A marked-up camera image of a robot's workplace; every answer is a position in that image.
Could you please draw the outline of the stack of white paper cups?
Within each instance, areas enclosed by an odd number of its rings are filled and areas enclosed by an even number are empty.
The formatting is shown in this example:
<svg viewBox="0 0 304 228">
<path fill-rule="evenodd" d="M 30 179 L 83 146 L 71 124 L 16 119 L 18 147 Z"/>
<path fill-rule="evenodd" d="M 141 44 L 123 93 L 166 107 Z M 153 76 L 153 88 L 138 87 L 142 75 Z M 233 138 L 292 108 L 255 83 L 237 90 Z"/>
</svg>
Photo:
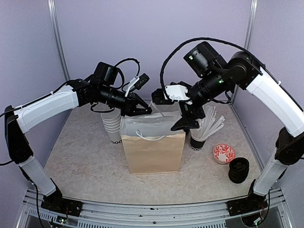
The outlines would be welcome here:
<svg viewBox="0 0 304 228">
<path fill-rule="evenodd" d="M 122 139 L 120 135 L 121 115 L 120 113 L 100 114 L 104 129 L 108 134 L 112 144 L 121 144 Z"/>
</svg>

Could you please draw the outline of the brown paper bag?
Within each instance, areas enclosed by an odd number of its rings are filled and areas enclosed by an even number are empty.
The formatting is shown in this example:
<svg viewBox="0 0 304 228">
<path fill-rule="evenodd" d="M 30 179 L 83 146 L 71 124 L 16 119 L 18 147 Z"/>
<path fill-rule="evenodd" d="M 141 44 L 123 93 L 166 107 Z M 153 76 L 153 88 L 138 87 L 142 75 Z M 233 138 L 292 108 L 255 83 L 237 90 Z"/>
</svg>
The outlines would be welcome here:
<svg viewBox="0 0 304 228">
<path fill-rule="evenodd" d="M 120 136 L 131 175 L 178 172 L 186 134 L 171 131 L 179 111 L 165 112 L 150 102 L 151 114 L 123 117 Z"/>
</svg>

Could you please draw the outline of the stack of black cup lids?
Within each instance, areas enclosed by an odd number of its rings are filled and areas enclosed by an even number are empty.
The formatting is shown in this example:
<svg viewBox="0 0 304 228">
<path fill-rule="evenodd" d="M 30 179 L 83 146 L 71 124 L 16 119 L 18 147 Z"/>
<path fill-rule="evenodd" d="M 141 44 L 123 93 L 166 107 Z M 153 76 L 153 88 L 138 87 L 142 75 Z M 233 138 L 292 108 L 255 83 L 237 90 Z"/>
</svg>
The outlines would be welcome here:
<svg viewBox="0 0 304 228">
<path fill-rule="evenodd" d="M 249 173 L 249 161 L 239 157 L 229 163 L 228 177 L 233 183 L 240 184 L 245 181 Z"/>
</svg>

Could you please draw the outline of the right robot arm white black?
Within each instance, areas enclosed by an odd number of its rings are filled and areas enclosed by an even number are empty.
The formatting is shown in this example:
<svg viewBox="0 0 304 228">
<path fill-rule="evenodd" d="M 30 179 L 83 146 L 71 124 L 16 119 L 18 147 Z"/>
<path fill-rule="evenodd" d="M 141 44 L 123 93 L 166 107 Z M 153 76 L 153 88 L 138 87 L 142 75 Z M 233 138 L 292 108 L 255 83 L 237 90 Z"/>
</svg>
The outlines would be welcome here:
<svg viewBox="0 0 304 228">
<path fill-rule="evenodd" d="M 265 65 L 248 50 L 239 47 L 226 61 L 212 46 L 212 38 L 195 38 L 197 42 L 184 60 L 199 77 L 194 85 L 184 82 L 165 85 L 152 94 L 158 105 L 179 103 L 181 119 L 172 131 L 197 129 L 204 118 L 203 105 L 214 101 L 221 93 L 234 92 L 235 86 L 260 100 L 284 125 L 275 144 L 276 151 L 261 175 L 252 182 L 243 207 L 253 211 L 261 204 L 273 184 L 288 166 L 297 163 L 304 154 L 304 111 Z"/>
</svg>

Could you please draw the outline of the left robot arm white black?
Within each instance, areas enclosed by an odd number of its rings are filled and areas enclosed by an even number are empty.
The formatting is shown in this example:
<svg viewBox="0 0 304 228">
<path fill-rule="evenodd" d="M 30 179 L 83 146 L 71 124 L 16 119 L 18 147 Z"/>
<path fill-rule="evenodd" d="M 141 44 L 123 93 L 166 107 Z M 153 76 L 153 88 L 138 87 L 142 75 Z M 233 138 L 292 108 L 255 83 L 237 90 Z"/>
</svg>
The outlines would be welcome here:
<svg viewBox="0 0 304 228">
<path fill-rule="evenodd" d="M 110 111 L 119 109 L 121 116 L 151 114 L 152 109 L 134 90 L 140 90 L 148 81 L 146 74 L 137 74 L 125 92 L 114 87 L 117 75 L 122 71 L 117 65 L 99 62 L 93 74 L 86 79 L 64 82 L 58 89 L 27 104 L 5 108 L 5 140 L 12 162 L 17 164 L 24 176 L 31 181 L 56 211 L 62 211 L 66 200 L 61 191 L 45 173 L 34 157 L 25 134 L 41 122 L 67 110 L 98 103 L 108 105 Z"/>
</svg>

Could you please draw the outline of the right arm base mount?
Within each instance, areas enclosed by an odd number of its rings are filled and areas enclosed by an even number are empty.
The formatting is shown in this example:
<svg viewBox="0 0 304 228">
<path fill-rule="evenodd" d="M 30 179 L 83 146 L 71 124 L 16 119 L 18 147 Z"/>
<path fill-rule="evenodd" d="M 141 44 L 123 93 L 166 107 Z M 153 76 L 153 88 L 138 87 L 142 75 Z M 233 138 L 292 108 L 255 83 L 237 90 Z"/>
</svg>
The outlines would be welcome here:
<svg viewBox="0 0 304 228">
<path fill-rule="evenodd" d="M 227 204 L 230 216 L 240 215 L 268 207 L 266 196 L 256 195 L 253 186 L 256 180 L 250 185 L 248 195 L 244 198 L 229 200 Z"/>
</svg>

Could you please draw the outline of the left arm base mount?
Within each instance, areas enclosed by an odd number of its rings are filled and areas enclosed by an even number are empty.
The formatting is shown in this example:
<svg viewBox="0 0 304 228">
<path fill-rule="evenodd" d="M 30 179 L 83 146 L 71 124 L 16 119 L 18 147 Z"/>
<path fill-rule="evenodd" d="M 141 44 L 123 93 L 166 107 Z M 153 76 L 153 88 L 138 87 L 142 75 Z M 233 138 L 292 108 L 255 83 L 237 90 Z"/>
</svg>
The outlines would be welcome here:
<svg viewBox="0 0 304 228">
<path fill-rule="evenodd" d="M 67 216 L 79 217 L 83 202 L 64 198 L 58 186 L 55 185 L 55 187 L 56 190 L 54 193 L 49 196 L 43 196 L 41 207 Z"/>
</svg>

